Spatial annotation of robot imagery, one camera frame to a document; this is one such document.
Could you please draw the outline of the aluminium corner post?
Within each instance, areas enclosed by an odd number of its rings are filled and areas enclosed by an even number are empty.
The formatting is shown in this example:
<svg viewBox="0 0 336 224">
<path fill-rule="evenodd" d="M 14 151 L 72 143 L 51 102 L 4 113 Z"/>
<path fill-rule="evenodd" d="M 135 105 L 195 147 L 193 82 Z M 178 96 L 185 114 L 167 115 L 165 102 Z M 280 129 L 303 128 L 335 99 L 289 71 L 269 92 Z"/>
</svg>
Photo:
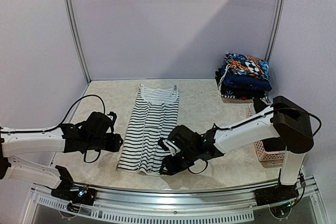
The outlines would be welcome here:
<svg viewBox="0 0 336 224">
<path fill-rule="evenodd" d="M 85 82 L 87 84 L 90 84 L 92 81 L 90 73 L 89 73 L 89 68 L 87 65 L 87 61 L 85 59 L 85 54 L 83 52 L 79 32 L 78 32 L 78 27 L 77 27 L 77 22 L 76 22 L 76 17 L 75 17 L 75 11 L 74 7 L 72 4 L 72 0 L 64 0 L 65 2 L 65 8 L 66 8 L 66 13 L 68 16 L 68 21 L 69 21 L 69 26 L 70 26 L 70 31 L 75 47 L 75 51 L 77 54 L 77 58 L 79 61 L 80 68 L 82 70 L 83 77 L 85 79 Z"/>
<path fill-rule="evenodd" d="M 276 43 L 276 38 L 277 38 L 278 31 L 279 31 L 282 11 L 284 8 L 284 2 L 285 0 L 276 1 L 276 8 L 275 8 L 274 18 L 272 22 L 272 30 L 271 30 L 270 39 L 269 39 L 269 43 L 268 43 L 266 55 L 265 55 L 266 61 L 270 61 L 270 58 L 271 58 L 271 55 L 272 55 L 272 52 L 273 52 L 273 49 Z"/>
</svg>

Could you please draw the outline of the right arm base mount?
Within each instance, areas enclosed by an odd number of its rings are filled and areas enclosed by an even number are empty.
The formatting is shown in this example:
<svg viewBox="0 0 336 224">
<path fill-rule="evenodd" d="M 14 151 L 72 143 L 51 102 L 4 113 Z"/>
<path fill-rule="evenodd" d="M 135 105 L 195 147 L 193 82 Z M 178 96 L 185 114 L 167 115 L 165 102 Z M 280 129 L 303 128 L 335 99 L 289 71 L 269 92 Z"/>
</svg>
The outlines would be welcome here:
<svg viewBox="0 0 336 224">
<path fill-rule="evenodd" d="M 295 206 L 303 197 L 306 188 L 306 182 L 303 180 L 300 183 L 302 193 L 299 194 L 297 185 L 282 185 L 280 181 L 278 184 L 271 187 L 265 187 L 254 190 L 254 199 L 257 206 L 272 205 L 280 202 L 288 202 L 288 207 Z"/>
</svg>

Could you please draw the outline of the aluminium front rail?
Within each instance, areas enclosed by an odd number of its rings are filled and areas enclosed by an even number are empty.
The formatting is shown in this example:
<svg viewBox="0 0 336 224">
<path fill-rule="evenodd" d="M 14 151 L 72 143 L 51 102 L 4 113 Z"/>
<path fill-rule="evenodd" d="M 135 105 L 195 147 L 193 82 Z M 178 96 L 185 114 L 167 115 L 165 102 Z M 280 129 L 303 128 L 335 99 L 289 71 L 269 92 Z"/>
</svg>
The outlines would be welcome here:
<svg viewBox="0 0 336 224">
<path fill-rule="evenodd" d="M 275 185 L 274 180 L 204 191 L 97 188 L 94 204 L 77 213 L 47 189 L 34 186 L 23 223 L 327 223 L 314 178 L 308 176 L 306 183 L 299 203 L 276 216 L 275 205 L 259 206 L 254 195 Z"/>
</svg>

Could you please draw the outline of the blue orange patterned shorts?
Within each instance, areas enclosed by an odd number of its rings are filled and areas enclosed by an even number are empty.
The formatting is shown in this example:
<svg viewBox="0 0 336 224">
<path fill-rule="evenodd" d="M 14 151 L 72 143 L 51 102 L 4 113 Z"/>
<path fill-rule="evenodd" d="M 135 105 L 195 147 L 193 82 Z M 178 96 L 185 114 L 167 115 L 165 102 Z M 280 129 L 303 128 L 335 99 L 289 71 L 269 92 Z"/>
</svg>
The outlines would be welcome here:
<svg viewBox="0 0 336 224">
<path fill-rule="evenodd" d="M 224 63 L 232 74 L 253 77 L 262 81 L 270 80 L 269 63 L 259 58 L 227 53 L 224 56 Z"/>
</svg>

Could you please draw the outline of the black white striped shirt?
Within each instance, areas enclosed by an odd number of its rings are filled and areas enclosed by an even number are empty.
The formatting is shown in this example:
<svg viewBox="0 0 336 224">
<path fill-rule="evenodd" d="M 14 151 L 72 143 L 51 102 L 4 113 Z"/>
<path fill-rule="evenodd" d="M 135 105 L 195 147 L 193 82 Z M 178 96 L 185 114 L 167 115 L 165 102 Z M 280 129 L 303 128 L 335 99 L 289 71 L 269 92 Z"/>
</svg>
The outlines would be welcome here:
<svg viewBox="0 0 336 224">
<path fill-rule="evenodd" d="M 160 175 L 163 158 L 169 153 L 158 141 L 176 127 L 179 99 L 177 86 L 154 89 L 139 85 L 117 170 Z"/>
</svg>

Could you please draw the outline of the black printed folded garment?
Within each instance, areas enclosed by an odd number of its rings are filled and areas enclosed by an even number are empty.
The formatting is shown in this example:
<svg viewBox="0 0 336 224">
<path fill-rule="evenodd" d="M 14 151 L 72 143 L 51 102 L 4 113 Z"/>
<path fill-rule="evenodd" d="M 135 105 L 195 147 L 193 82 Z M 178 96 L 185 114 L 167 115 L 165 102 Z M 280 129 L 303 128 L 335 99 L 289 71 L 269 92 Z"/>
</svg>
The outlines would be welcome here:
<svg viewBox="0 0 336 224">
<path fill-rule="evenodd" d="M 219 70 L 215 71 L 215 80 L 217 83 L 218 93 L 222 98 L 238 99 L 238 100 L 249 100 L 253 98 L 260 98 L 260 99 L 267 98 L 265 91 L 230 88 L 226 86 L 224 82 L 219 84 L 221 77 L 222 77 L 221 72 Z"/>
</svg>

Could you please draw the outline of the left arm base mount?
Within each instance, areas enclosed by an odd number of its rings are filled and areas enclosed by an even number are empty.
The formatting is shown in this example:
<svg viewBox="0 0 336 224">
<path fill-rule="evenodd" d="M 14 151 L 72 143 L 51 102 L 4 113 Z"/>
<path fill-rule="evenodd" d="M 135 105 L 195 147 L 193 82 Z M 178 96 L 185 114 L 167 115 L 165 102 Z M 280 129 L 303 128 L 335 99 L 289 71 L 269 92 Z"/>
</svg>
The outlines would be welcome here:
<svg viewBox="0 0 336 224">
<path fill-rule="evenodd" d="M 65 167 L 56 165 L 55 168 L 60 174 L 60 184 L 51 190 L 51 195 L 73 204 L 92 206 L 97 191 L 88 185 L 77 185 Z"/>
</svg>

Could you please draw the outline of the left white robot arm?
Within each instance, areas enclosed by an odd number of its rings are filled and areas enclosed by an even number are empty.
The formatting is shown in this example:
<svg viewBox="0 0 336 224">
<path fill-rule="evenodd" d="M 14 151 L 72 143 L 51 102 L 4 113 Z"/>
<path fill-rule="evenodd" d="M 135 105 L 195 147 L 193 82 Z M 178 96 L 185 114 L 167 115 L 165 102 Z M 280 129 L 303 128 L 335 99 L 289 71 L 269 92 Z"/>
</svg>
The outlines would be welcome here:
<svg viewBox="0 0 336 224">
<path fill-rule="evenodd" d="M 88 151 L 116 153 L 123 139 L 114 132 L 116 114 L 92 112 L 77 124 L 62 123 L 50 129 L 1 129 L 1 179 L 15 179 L 57 189 L 67 200 L 78 195 L 78 188 L 65 167 L 44 166 L 18 158 L 20 154 Z"/>
</svg>

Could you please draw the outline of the black garment in basket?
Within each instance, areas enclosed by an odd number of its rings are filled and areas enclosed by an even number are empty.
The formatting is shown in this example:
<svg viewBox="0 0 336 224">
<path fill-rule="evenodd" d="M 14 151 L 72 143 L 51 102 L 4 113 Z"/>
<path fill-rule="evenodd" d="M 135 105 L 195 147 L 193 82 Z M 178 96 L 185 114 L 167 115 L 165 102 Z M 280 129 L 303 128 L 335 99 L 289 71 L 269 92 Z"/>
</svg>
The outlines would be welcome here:
<svg viewBox="0 0 336 224">
<path fill-rule="evenodd" d="M 256 113 L 264 110 L 268 104 L 260 98 L 253 98 L 253 106 Z M 279 137 L 267 138 L 262 140 L 266 152 L 284 151 L 286 146 Z"/>
</svg>

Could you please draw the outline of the dark blue folded garment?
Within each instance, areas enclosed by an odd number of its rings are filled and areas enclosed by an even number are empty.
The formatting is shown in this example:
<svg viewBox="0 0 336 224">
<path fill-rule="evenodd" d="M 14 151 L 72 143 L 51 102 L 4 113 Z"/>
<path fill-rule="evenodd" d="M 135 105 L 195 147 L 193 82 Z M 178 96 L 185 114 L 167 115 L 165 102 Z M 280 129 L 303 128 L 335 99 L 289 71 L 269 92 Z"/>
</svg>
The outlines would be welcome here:
<svg viewBox="0 0 336 224">
<path fill-rule="evenodd" d="M 220 73 L 224 76 L 224 85 L 233 89 L 242 89 L 250 91 L 271 91 L 272 87 L 269 81 L 259 80 L 250 76 L 240 76 L 231 73 L 229 70 L 225 72 L 225 68 L 220 69 Z"/>
</svg>

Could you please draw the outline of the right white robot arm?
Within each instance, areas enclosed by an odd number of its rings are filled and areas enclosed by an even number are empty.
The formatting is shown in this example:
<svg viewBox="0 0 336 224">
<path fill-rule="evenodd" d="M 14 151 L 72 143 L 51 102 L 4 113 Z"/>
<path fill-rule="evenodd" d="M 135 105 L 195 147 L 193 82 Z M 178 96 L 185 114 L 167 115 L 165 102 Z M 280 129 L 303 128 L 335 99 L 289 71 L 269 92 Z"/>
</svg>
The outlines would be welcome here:
<svg viewBox="0 0 336 224">
<path fill-rule="evenodd" d="M 159 145 L 170 154 L 163 158 L 159 173 L 175 175 L 189 169 L 201 159 L 208 161 L 226 153 L 262 140 L 279 140 L 285 144 L 285 159 L 280 171 L 280 183 L 271 190 L 276 201 L 291 194 L 297 181 L 303 159 L 313 145 L 310 114 L 283 96 L 273 99 L 271 105 L 257 102 L 255 115 L 236 124 L 214 125 L 203 134 L 185 125 L 176 126 Z"/>
</svg>

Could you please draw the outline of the pink plastic laundry basket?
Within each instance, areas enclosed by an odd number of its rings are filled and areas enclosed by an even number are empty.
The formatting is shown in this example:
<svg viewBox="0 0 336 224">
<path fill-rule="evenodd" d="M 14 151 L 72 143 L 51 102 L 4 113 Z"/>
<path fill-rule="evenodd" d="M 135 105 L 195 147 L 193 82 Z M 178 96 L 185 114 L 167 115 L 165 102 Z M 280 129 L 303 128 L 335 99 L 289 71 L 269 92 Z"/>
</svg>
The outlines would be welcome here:
<svg viewBox="0 0 336 224">
<path fill-rule="evenodd" d="M 254 142 L 255 152 L 258 158 L 258 161 L 262 164 L 262 166 L 270 168 L 280 166 L 285 157 L 284 151 L 275 151 L 275 152 L 266 152 L 261 141 Z"/>
</svg>

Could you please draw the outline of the right aluminium corner post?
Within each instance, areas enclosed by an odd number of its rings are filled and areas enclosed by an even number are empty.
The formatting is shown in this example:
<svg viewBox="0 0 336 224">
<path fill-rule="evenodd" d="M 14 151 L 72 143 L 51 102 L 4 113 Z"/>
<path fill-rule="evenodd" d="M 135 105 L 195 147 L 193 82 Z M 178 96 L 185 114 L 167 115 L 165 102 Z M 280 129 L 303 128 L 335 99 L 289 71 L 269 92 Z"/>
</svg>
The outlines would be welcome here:
<svg viewBox="0 0 336 224">
<path fill-rule="evenodd" d="M 274 18 L 272 22 L 272 30 L 271 30 L 270 39 L 269 39 L 269 43 L 268 43 L 266 55 L 265 55 L 266 61 L 270 61 L 270 58 L 271 58 L 271 55 L 272 55 L 272 52 L 273 52 L 273 49 L 276 43 L 276 38 L 277 38 L 278 31 L 279 31 L 282 11 L 284 8 L 284 2 L 285 0 L 276 1 L 276 8 L 275 8 Z"/>
</svg>

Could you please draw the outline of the left aluminium corner post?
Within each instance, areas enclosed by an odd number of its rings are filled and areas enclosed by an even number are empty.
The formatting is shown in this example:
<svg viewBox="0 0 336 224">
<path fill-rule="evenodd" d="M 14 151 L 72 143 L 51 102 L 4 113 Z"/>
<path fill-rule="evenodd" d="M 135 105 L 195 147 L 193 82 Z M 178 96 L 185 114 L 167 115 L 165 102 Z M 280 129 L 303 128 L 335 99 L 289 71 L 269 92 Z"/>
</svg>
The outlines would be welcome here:
<svg viewBox="0 0 336 224">
<path fill-rule="evenodd" d="M 78 27 L 77 27 L 77 22 L 76 22 L 76 17 L 75 17 L 75 11 L 74 7 L 72 4 L 72 0 L 64 0 L 65 2 L 65 8 L 66 8 L 66 13 L 68 16 L 68 21 L 69 21 L 69 26 L 70 26 L 70 31 L 75 47 L 75 51 L 77 54 L 77 58 L 79 61 L 80 68 L 82 70 L 83 77 L 85 79 L 85 82 L 87 84 L 90 84 L 92 81 L 90 73 L 89 73 L 89 68 L 87 65 L 87 61 L 85 59 L 85 54 L 83 52 L 79 32 L 78 32 Z"/>
</svg>

